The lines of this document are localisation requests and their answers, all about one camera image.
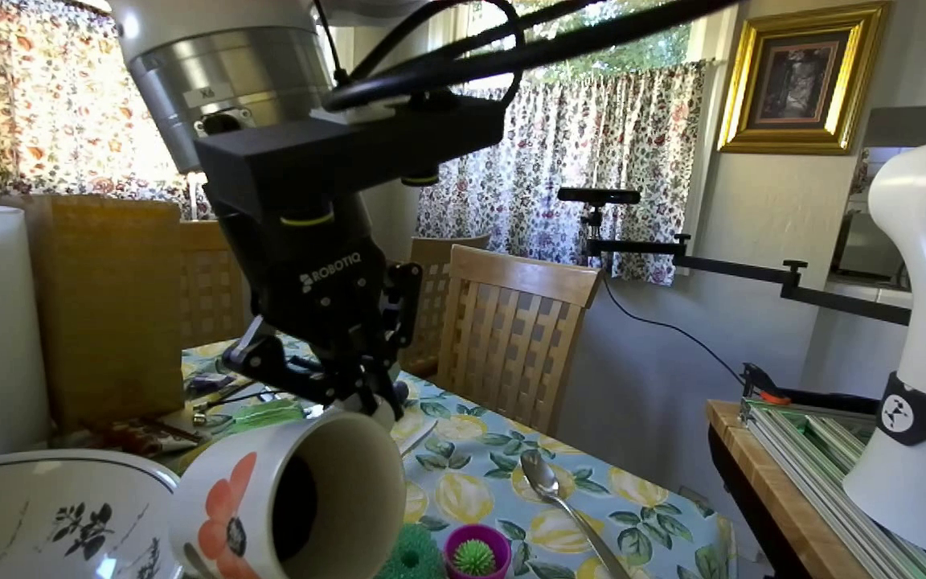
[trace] table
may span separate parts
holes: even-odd
[[[222,349],[186,352],[183,372],[210,369]],[[410,410],[396,420],[392,437],[410,441],[429,420],[438,420],[401,463],[410,481],[407,520],[431,529],[438,544],[456,523],[484,520],[511,537],[514,575],[609,575],[580,529],[529,490],[517,456],[536,447],[559,472],[569,501],[617,547],[630,575],[734,575],[734,529],[719,513],[444,394],[429,380],[401,372],[401,383],[410,387]],[[283,410],[249,407],[255,407],[243,410],[243,415],[250,415],[249,424],[275,415],[310,415],[294,398]]]
[[[709,403],[709,419],[719,472],[779,575],[869,575],[744,424],[736,403]]]

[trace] floral curtain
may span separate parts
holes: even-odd
[[[183,189],[113,19],[58,0],[0,0],[0,197]]]
[[[521,87],[495,148],[441,166],[419,192],[419,236],[475,239],[545,262],[586,262],[584,204],[559,187],[636,189],[609,205],[601,239],[677,241],[695,164],[709,60],[586,85]],[[614,276],[673,282],[668,259],[614,259]]]

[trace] white mug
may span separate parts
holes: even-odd
[[[172,547],[200,575],[376,575],[407,513],[401,456],[359,413],[265,424],[206,447],[172,501]]]

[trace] spoon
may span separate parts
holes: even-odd
[[[545,463],[545,456],[536,449],[526,449],[521,454],[521,467],[526,477],[535,490],[536,500],[562,508],[580,529],[584,535],[592,539],[596,553],[601,556],[606,570],[611,573],[611,579],[630,579],[626,570],[620,565],[617,553],[596,535],[596,529],[562,500],[562,484],[557,481],[557,472]]]

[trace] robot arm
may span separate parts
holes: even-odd
[[[129,70],[180,171],[206,171],[206,197],[250,282],[255,323],[228,363],[316,403],[359,398],[372,413],[392,394],[396,352],[410,345],[415,268],[389,268],[369,241],[359,189],[438,166],[503,140],[503,102],[454,98],[474,76],[521,74],[659,28],[736,0],[677,0],[592,28],[526,44],[526,28],[600,0],[562,0],[475,38],[392,66],[384,57],[415,27],[464,0],[326,0],[332,24],[396,24],[354,74],[328,89],[313,0],[113,0]],[[511,53],[467,57],[495,38]],[[401,98],[376,123],[340,123]],[[313,345],[318,363],[290,363],[277,336]]]

